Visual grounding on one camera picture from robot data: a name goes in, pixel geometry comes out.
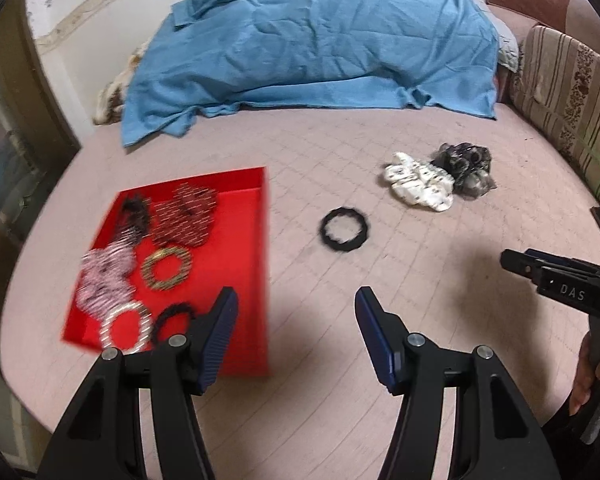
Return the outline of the person's right hand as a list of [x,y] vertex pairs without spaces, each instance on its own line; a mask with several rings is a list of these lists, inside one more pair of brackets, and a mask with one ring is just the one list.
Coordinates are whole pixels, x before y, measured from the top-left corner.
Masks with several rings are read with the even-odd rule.
[[596,368],[590,361],[591,333],[587,332],[580,345],[576,374],[574,374],[571,393],[568,400],[570,416],[577,414],[591,396],[592,385],[595,379],[600,380],[600,362]]

